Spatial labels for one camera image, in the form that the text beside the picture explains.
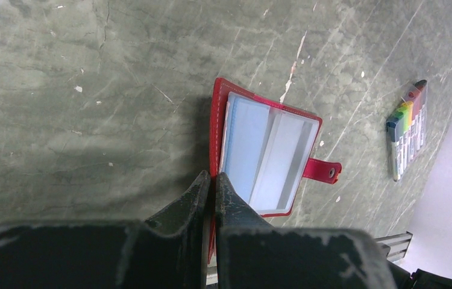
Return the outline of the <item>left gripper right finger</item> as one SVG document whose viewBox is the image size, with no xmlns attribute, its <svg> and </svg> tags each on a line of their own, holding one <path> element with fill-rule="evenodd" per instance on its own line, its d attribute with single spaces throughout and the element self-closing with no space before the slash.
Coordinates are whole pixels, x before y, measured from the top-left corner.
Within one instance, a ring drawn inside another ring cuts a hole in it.
<svg viewBox="0 0 452 289">
<path fill-rule="evenodd" d="M 278 228 L 216 177 L 219 288 L 395 288 L 379 245 L 366 232 Z"/>
</svg>

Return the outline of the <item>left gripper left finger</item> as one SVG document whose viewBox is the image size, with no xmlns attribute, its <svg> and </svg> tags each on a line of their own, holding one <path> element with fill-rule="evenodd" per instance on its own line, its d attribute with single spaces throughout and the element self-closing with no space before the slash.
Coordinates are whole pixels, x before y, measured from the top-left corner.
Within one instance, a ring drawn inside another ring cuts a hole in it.
<svg viewBox="0 0 452 289">
<path fill-rule="evenodd" d="M 201 172 L 146 220 L 3 223 L 0 288 L 204 288 L 210 183 Z"/>
</svg>

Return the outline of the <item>red leather card holder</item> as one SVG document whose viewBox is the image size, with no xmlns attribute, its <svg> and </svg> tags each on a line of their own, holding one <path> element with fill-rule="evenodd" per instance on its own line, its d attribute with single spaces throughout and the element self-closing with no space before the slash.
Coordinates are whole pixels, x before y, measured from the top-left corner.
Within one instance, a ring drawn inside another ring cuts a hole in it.
<svg viewBox="0 0 452 289">
<path fill-rule="evenodd" d="M 262 217 L 288 216 L 304 178 L 334 184 L 342 166 L 310 157 L 322 119 L 216 78 L 210 110 L 210 175 L 226 174 Z"/>
</svg>

